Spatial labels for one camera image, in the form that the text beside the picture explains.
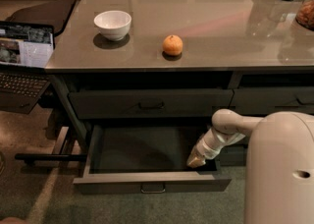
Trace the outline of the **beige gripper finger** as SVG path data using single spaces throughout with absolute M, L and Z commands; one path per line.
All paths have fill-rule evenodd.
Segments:
M 196 144 L 194 145 L 194 147 L 193 147 L 192 150 L 191 150 L 190 155 L 192 155 L 192 156 L 197 156 L 197 155 L 199 155 L 199 151 L 198 151 L 197 145 L 198 145 L 198 143 L 196 143 Z
M 203 156 L 191 155 L 186 162 L 186 165 L 190 168 L 201 167 L 206 164 L 206 159 Z

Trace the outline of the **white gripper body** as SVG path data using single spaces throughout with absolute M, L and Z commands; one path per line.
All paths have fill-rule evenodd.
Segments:
M 197 150 L 204 159 L 214 159 L 225 146 L 225 136 L 218 133 L 205 134 L 197 144 Z

